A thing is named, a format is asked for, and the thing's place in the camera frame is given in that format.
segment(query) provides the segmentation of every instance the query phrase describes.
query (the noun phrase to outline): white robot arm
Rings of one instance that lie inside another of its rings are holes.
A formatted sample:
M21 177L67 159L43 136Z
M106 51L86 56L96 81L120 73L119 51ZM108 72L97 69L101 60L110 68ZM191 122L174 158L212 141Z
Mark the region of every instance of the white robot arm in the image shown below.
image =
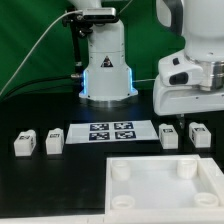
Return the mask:
M101 8L101 0L69 0L78 10Z
M125 62L124 25L113 8L101 0L69 0L78 10L76 19L87 22L89 65L83 73L83 103L98 107L123 105L138 94L132 86L132 70Z
M160 23L186 40L159 61L154 109L159 115L223 110L223 0L157 0Z

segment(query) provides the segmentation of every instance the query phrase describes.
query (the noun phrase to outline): green backdrop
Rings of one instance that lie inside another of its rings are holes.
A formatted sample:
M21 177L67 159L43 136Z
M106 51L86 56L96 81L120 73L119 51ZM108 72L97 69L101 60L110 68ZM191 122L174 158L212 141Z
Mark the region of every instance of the green backdrop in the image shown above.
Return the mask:
M113 6L120 11L126 4L106 2L103 6ZM62 15L69 5L66 0L0 1L0 89L48 25ZM134 79L137 80L155 78L158 60L184 47L182 37L175 36L158 23L155 5L156 0L134 0L121 15L125 25L126 61L133 68ZM80 45L86 66L87 40L80 40ZM69 75L73 71L71 33L69 28L64 28L59 22L41 42L7 91L26 81ZM59 82L48 83L47 86L57 84ZM37 89L45 85L38 84L30 88ZM136 87L149 89L153 87L153 82L138 83Z

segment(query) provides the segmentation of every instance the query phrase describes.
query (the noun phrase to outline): small white block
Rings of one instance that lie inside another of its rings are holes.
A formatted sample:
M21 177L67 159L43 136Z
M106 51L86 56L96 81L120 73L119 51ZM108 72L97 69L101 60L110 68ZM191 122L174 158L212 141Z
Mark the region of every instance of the small white block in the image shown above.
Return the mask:
M64 146L64 132L62 129L56 128L48 132L46 139L47 154L62 154Z
M173 125L159 126L159 139L163 149L178 149L178 135Z
M191 123L189 137L196 148L209 148L211 146L211 133L204 124Z
M21 132L14 142L16 156L31 156L36 146L36 133L33 130Z

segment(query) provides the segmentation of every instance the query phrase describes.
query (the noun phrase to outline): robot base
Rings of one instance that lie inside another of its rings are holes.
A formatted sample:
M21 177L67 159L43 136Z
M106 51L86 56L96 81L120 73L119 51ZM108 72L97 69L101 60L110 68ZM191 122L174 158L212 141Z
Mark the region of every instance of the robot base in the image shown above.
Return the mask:
M132 95L122 100L109 100L109 101L99 101L99 100L91 100L88 98L79 98L80 103L86 104L92 107L98 108L116 108L127 106L131 103L136 103L138 101L138 95Z
M224 110L224 88L205 92L192 86L167 87L157 76L153 103L159 116L220 111Z

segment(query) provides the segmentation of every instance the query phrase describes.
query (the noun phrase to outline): black table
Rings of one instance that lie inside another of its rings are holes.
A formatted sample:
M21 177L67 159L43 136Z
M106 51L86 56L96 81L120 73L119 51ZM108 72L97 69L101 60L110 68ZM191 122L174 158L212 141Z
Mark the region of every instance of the black table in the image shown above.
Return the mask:
M106 159L108 157L199 154L213 157L224 168L224 112L186 115L186 128L176 116L158 117L152 92L139 94L139 102L103 110L78 103L72 93L21 95L0 104L0 217L36 217L103 214ZM48 131L71 123L152 120L173 124L178 150L163 150L159 141L65 145L62 155L47 156ZM188 125L202 122L212 133L210 149L195 149ZM31 157L15 157L13 143L21 131L33 129L37 146Z

